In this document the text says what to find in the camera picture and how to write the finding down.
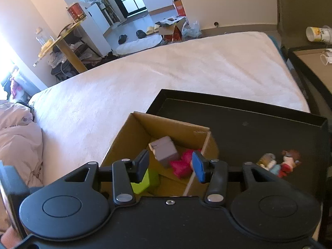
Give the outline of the black slipper right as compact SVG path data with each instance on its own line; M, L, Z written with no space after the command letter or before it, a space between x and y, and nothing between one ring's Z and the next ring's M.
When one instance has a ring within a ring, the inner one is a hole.
M143 30L137 30L136 36L138 39L142 39L142 38L145 38L147 36L147 34Z

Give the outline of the white floor mat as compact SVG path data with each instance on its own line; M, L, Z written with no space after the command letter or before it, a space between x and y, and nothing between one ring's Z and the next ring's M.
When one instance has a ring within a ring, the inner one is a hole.
M142 39L137 39L136 41L121 44L116 48L115 53L119 56L126 56L132 53L137 53L148 50L150 48L154 48L162 42L163 38L161 37L161 35L154 34Z

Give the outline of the grey white block toy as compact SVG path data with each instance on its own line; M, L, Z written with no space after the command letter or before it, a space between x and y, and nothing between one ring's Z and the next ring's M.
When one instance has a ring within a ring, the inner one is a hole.
M163 167L170 167L172 161L179 159L176 146L169 136L150 142L149 148L154 154L155 159L161 163Z

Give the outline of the brown cardboard box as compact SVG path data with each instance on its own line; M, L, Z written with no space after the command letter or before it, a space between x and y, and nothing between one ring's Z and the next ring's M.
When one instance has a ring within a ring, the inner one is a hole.
M171 138L179 153L186 149L192 149L200 150L206 159L217 159L219 157L219 149L209 128L141 112L133 112L128 116L115 137L101 166L110 166L113 162L121 159L133 160L142 150L148 150L150 153L148 169L159 174L160 184L157 187L147 189L140 196L202 197L207 189L207 184L199 183L194 174L189 178L179 179L173 174L170 167L163 167L155 159L149 148L149 143L165 136Z

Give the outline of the small teal orange figurine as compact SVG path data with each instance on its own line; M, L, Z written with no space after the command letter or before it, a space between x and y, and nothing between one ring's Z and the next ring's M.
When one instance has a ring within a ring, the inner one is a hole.
M257 165L266 169L267 171L278 175L281 169L280 164L276 161L276 156L272 153L264 154L257 162Z

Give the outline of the brown haired red figurine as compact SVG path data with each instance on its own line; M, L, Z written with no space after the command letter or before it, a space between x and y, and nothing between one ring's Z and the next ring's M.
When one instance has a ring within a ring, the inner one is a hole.
M284 150L282 151L283 162L280 164L280 170L278 172L279 178L284 178L288 174L292 173L294 169L299 166L301 162L301 155L297 150Z

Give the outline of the red round figurine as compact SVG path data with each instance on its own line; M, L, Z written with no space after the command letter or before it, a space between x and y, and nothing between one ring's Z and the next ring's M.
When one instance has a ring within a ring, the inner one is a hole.
M173 160L169 163L170 167L173 170L173 174L179 179L185 179L190 177L193 172L192 168L192 154L195 150L186 149L184 150L180 158Z

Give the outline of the stacked paper cups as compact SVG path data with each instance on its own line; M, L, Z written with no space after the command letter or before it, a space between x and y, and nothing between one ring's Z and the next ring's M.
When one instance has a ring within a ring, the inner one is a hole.
M332 41L331 27L327 25L324 25L322 28L309 26L306 28L306 37L310 42L331 44Z

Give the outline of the yellow slipper right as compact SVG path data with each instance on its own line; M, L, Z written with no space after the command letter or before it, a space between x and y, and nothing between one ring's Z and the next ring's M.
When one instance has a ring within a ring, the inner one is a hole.
M160 25L155 24L154 25L154 32L157 33L159 31Z

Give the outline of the yellow slipper left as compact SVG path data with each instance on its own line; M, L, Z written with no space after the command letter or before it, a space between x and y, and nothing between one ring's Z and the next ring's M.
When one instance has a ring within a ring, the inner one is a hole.
M149 26L146 30L146 34L147 35L151 35L151 34L154 34L155 31L154 31L154 27L153 26Z

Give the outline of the open cardboard box on floor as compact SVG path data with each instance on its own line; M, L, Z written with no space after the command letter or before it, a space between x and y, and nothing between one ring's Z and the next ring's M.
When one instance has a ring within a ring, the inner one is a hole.
M158 33L166 42L180 42L182 40L182 28L186 22L184 16L165 18L155 24L158 25Z

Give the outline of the white plastic bag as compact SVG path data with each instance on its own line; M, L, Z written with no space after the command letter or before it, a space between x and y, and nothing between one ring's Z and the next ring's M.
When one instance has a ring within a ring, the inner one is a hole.
M197 39L202 36L200 25L197 21L192 23L191 25L188 23L188 21L185 21L181 33L182 40Z

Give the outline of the yellow slipper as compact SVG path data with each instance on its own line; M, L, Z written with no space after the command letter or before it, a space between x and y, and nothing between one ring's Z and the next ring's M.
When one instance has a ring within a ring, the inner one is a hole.
M155 31L154 31L154 27L153 26L149 26L146 30L146 34L147 35L151 35L151 34L154 34Z
M160 25L155 24L154 25L154 32L157 33L159 31Z

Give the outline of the lime green hexagonal container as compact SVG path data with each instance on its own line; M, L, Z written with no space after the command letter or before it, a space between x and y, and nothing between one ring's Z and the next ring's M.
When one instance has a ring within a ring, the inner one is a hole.
M133 192L135 194L142 194L153 190L160 184L159 174L153 169L147 169L143 180L140 183L131 183Z

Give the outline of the black side table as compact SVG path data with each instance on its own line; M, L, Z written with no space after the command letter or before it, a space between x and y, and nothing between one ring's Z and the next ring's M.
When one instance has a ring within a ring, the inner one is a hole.
M331 120L331 64L323 57L325 49L318 46L282 47L281 53L311 113Z

